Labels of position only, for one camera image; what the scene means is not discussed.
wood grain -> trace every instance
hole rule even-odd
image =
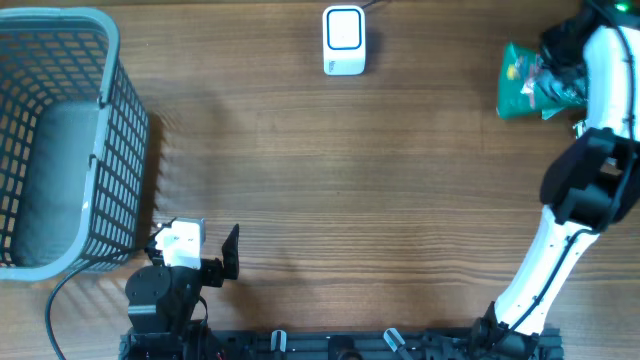
[[[495,115],[502,48],[573,15],[550,0],[393,2],[367,15],[368,65],[322,72],[326,2],[112,6],[152,118],[143,233],[207,219],[207,257],[240,223],[241,276],[206,289],[216,329],[467,325],[509,283],[538,226],[542,176],[572,141],[560,116]],[[637,359],[640,217],[602,236],[548,317],[567,359]],[[126,279],[81,276],[54,328],[70,359],[108,359]],[[52,358],[55,280],[2,284],[0,356]]]

white object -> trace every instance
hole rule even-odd
[[[382,334],[382,338],[389,345],[391,351],[397,352],[398,348],[406,344],[400,333],[396,328],[388,328]]]
[[[540,294],[549,280],[549,276],[567,245],[568,237],[585,228],[588,227],[571,221],[565,222],[564,225],[558,225],[551,208],[546,205],[543,207],[538,233],[524,258],[524,262],[507,290],[496,300],[495,310],[498,323],[505,322],[511,327],[522,317],[533,304],[534,297]],[[516,329],[518,333],[531,335],[542,332],[551,303],[558,295],[580,256],[584,254],[589,245],[598,239],[598,236],[585,233],[578,236],[542,302],[518,326]]]
[[[155,237],[164,265],[200,269],[200,247],[204,243],[204,221],[176,219]]]
[[[367,54],[364,11],[354,5],[328,7],[322,14],[324,72],[358,75]]]
[[[640,31],[622,27],[634,58],[636,79],[635,109],[640,112]],[[629,69],[624,62],[626,55],[616,31],[604,26],[598,28],[585,44],[582,52],[589,76],[589,106],[587,128],[611,128],[613,133],[629,137],[629,128],[622,119],[627,116],[629,100]],[[640,139],[640,124],[636,117],[634,136]]]

gray plastic basket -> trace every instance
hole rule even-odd
[[[0,11],[0,279],[134,246],[149,119],[119,42],[95,9]]]

green snack bag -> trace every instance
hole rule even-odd
[[[498,116],[509,119],[543,113],[546,119],[567,108],[586,104],[586,78],[566,84],[544,69],[534,51],[513,43],[504,49],[498,83]]]

black cable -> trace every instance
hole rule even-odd
[[[62,286],[64,284],[66,284],[67,281],[71,280],[72,277],[78,275],[79,273],[81,273],[82,271],[92,267],[93,265],[98,264],[98,263],[103,262],[103,261],[108,260],[108,259],[116,258],[118,256],[133,254],[134,252],[136,252],[138,250],[142,250],[142,249],[133,248],[133,249],[122,250],[122,251],[118,251],[118,252],[115,252],[115,253],[112,253],[112,254],[108,254],[108,255],[104,255],[104,256],[95,258],[93,260],[89,260],[84,265],[78,267],[77,269],[75,269],[72,272],[70,272],[69,274],[67,274],[67,276],[65,276],[62,280],[60,280],[58,285],[56,285],[56,287],[53,288],[53,291],[51,291],[51,295],[49,295],[49,299],[47,300],[47,305],[44,308],[44,324],[45,324],[45,327],[47,328],[47,336],[49,337],[49,341],[51,342],[51,346],[53,347],[53,351],[56,352],[56,355],[58,356],[58,359],[65,360],[65,357],[62,354],[62,350],[60,350],[60,346],[58,345],[58,342],[56,341],[56,337],[55,337],[55,335],[53,335],[53,328],[51,327],[51,305],[53,305],[53,299],[58,294],[58,291],[60,291]]]
[[[207,326],[207,321],[209,320],[209,309],[207,309],[207,301],[202,297],[202,295],[198,295],[198,300],[202,303],[202,306],[204,306],[204,319],[202,319],[200,325]]]
[[[612,199],[611,205],[609,206],[610,209],[613,209],[614,207],[617,208],[619,206],[618,204],[620,202],[620,199],[622,198],[622,194],[624,193],[624,189],[627,186],[627,183],[629,181],[629,177],[631,176],[631,172],[633,171],[634,163],[636,161],[635,140],[634,140],[634,137],[635,137],[634,136],[635,135],[634,134],[634,120],[635,120],[634,111],[635,111],[635,100],[636,100],[636,96],[635,96],[636,85],[635,85],[634,62],[633,62],[633,55],[631,53],[631,47],[629,46],[629,43],[627,42],[627,38],[624,36],[624,33],[622,32],[622,29],[620,29],[620,26],[618,26],[615,23],[615,21],[611,18],[609,13],[607,13],[602,7],[600,7],[598,4],[596,4],[593,0],[587,0],[586,2],[594,10],[596,10],[598,13],[600,13],[600,15],[602,15],[602,17],[605,20],[607,20],[609,25],[615,30],[616,34],[618,35],[618,38],[620,39],[620,42],[622,43],[622,47],[624,48],[624,52],[625,52],[625,56],[626,56],[625,62],[627,63],[627,67],[628,67],[628,70],[629,70],[629,100],[628,100],[628,104],[627,104],[627,117],[626,117],[626,119],[623,119],[623,120],[627,121],[627,124],[628,124],[628,127],[629,127],[629,129],[628,129],[629,130],[629,147],[628,147],[629,148],[629,159],[628,159],[628,162],[627,162],[627,166],[625,167],[624,172],[622,174],[622,179],[620,180],[620,183],[618,184],[618,188],[616,189],[616,192],[615,192],[614,197]],[[546,295],[547,291],[551,287],[551,284],[555,280],[555,277],[558,274],[558,271],[560,270],[560,267],[562,266],[562,264],[564,263],[564,260],[566,259],[567,255],[569,254],[569,251],[571,251],[571,247],[573,246],[573,244],[578,239],[578,236],[581,235],[581,234],[584,234],[584,233],[595,235],[595,234],[598,234],[598,233],[606,230],[606,228],[609,226],[609,224],[611,223],[611,221],[613,220],[614,217],[615,217],[615,212],[614,211],[610,211],[609,218],[606,219],[606,221],[604,221],[598,228],[593,229],[593,230],[581,229],[581,230],[578,230],[575,234],[573,234],[573,236],[571,236],[571,238],[569,238],[569,241],[567,242],[567,246],[565,246],[564,251],[562,252],[562,255],[560,256],[560,259],[556,263],[555,268],[551,272],[551,275],[549,276],[549,279],[547,280],[547,282],[545,283],[544,287],[540,291],[540,294],[533,301],[533,304],[531,304],[531,306],[529,306],[527,311],[525,311],[525,313],[522,314],[522,316],[518,319],[518,321],[516,321],[513,324],[513,326],[511,326],[509,328],[509,330],[503,336],[501,336],[500,339],[495,344],[493,344],[489,348],[489,350],[487,350],[485,353],[483,353],[483,354],[481,354],[480,356],[477,356],[477,357],[473,356],[473,354],[470,354],[471,357],[475,358],[475,359],[482,359],[483,357],[493,353],[496,348],[498,348],[500,345],[502,345],[502,343],[516,331],[518,326],[520,326],[533,313],[533,311],[536,309],[536,307],[538,307],[538,305],[540,305],[540,303],[542,302],[542,300],[543,300],[544,296]]]
[[[360,9],[364,10],[364,9],[368,8],[369,6],[371,6],[371,5],[373,5],[373,4],[377,3],[377,2],[380,2],[380,0],[371,0],[368,3],[360,6]]]
[[[525,311],[524,314],[522,314],[522,316],[518,319],[518,321],[516,321],[513,324],[513,326],[511,326],[509,330],[504,335],[502,335],[498,341],[496,341],[495,344],[491,345],[491,348],[489,348],[489,350],[487,350],[486,352],[484,352],[479,356],[473,356],[473,354],[471,354],[472,358],[482,359],[483,357],[492,354],[495,351],[495,349],[499,348],[500,345],[502,345],[502,343],[505,342],[509,338],[509,336],[511,336],[516,331],[518,326],[522,325],[522,323],[529,317],[529,315],[533,313],[533,311],[538,307],[538,305],[540,305],[540,303],[544,299],[544,296],[547,294],[547,291],[549,291],[549,288],[551,287],[551,284],[553,284],[553,280],[555,279],[556,275],[560,271],[560,268],[562,267],[564,260],[567,258],[567,255],[569,255],[569,252],[571,251],[571,247],[578,240],[578,236],[584,233],[589,233],[591,235],[596,234],[595,231],[588,230],[588,229],[580,229],[576,231],[573,234],[573,236],[571,236],[567,241],[567,245],[564,247],[564,250],[560,255],[560,259],[558,259],[556,266],[553,268],[553,271],[551,272],[551,275],[549,276],[549,279],[547,280],[547,282],[544,284],[544,287],[540,291],[540,294],[538,294],[538,296],[536,296],[535,299],[533,300],[533,304],[529,306],[527,311]]]
[[[198,330],[198,354],[196,358],[200,360],[200,355],[202,353],[202,346],[200,345],[200,341],[202,340],[203,335],[206,336],[207,321],[209,320],[209,309],[207,309],[207,301],[202,297],[202,295],[198,295],[198,300],[202,303],[202,306],[204,306],[204,319],[202,319],[202,322],[200,322],[200,329]]]

